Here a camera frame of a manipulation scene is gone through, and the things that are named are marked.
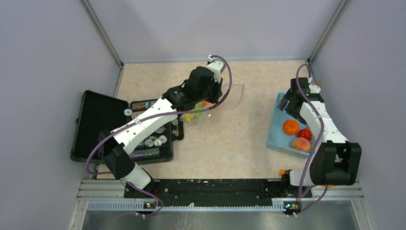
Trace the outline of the yellow banana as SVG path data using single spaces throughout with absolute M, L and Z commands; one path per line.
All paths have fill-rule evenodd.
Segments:
M 193 114 L 185 114 L 183 116 L 183 120 L 185 123 L 189 124 L 192 121 Z

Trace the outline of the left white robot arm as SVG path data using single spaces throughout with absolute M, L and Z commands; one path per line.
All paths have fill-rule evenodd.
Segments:
M 222 72 L 219 61 L 198 66 L 179 86 L 169 88 L 141 115 L 110 133 L 102 132 L 98 155 L 116 179 L 135 186 L 142 198 L 153 194 L 151 176 L 130 158 L 130 154 L 160 127 L 187 112 L 193 112 L 197 103 L 217 104 L 222 97 Z

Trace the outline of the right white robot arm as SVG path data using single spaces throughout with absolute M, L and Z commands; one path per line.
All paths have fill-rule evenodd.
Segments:
M 300 186 L 353 185 L 357 179 L 361 146 L 350 142 L 327 112 L 320 87 L 309 78 L 293 78 L 278 109 L 306 125 L 315 138 L 314 153 L 302 170 L 290 170 L 281 192 L 294 197 Z

